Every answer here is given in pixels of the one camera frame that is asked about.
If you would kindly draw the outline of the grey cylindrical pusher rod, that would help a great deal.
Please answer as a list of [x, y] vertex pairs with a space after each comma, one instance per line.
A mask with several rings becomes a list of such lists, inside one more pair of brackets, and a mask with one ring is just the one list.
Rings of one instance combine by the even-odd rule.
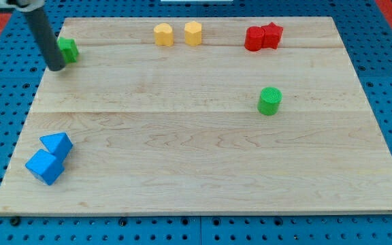
[[66, 62], [57, 44], [56, 35], [49, 23], [44, 7], [23, 12], [39, 50], [50, 71], [62, 70]]

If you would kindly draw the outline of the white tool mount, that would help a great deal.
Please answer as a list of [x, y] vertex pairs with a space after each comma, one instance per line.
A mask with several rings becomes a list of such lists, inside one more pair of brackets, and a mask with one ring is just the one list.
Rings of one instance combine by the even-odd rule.
[[45, 0], [7, 0], [7, 4], [20, 12], [32, 12], [44, 7]]

